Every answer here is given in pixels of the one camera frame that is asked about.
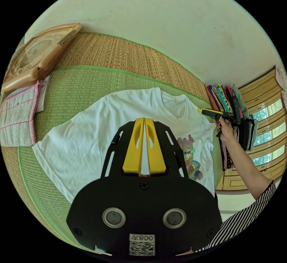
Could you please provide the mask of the person's left hand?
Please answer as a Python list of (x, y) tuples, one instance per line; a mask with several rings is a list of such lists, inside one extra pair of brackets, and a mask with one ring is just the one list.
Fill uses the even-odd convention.
[(193, 248), (191, 247), (187, 252), (177, 254), (176, 256), (188, 255), (194, 253)]

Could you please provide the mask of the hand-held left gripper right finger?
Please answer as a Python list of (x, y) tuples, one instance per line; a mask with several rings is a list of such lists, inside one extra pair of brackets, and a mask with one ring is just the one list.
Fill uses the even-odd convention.
[(166, 166), (153, 119), (145, 118), (145, 132), (149, 175), (164, 174)]

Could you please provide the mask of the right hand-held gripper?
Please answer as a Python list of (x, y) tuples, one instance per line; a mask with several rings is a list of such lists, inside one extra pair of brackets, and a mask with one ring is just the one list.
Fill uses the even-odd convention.
[(224, 120), (228, 120), (232, 125), (235, 125), (235, 116), (232, 113), (216, 111), (216, 110), (212, 110), (208, 108), (198, 109), (198, 112), (202, 115), (209, 116), (216, 121), (216, 124), (217, 124), (217, 135), (216, 136), (218, 138), (220, 138), (222, 134), (221, 128), (219, 127), (220, 118), (223, 118)]

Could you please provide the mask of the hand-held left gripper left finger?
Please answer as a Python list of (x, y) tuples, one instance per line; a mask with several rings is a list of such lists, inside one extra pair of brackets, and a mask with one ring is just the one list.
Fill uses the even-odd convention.
[(123, 172), (125, 174), (140, 174), (143, 151), (144, 118), (138, 118), (132, 123), (134, 125), (123, 163)]

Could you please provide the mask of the person's right hand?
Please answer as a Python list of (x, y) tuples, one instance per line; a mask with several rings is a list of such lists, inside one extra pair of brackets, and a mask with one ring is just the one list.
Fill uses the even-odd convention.
[(234, 136), (234, 131), (231, 125), (231, 122), (223, 117), (220, 117), (218, 120), (216, 120), (216, 126), (219, 138), (225, 142), (235, 142), (237, 139)]

